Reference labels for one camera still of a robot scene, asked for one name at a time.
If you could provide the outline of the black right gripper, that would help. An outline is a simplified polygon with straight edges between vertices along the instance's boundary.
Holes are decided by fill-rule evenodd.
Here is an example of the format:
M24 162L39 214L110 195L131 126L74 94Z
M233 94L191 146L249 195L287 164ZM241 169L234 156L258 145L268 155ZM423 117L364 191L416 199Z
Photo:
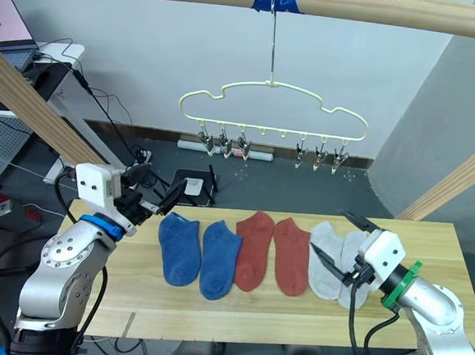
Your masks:
M340 214L362 232L372 233L378 229L378 226L365 216L349 211L340 211ZM336 266L334 260L317 245L310 243L309 247L318 256L318 259L322 265L345 286L349 287L353 284L367 284L370 286L375 280L376 272L374 271L373 267L363 259L362 256L355 256L354 266L351 272L343 272L339 267Z

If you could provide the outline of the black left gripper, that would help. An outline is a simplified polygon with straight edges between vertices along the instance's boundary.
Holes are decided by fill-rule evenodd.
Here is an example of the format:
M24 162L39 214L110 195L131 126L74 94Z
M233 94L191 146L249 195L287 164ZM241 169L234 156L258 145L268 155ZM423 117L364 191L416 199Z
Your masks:
M152 215L167 215L185 193L186 179L170 187L159 204L144 201L141 192L127 188L141 184L145 189L148 189L151 170L151 165L143 162L129 167L121 174L121 185L124 189L121 196L114 200L114 206L133 225L141 225Z

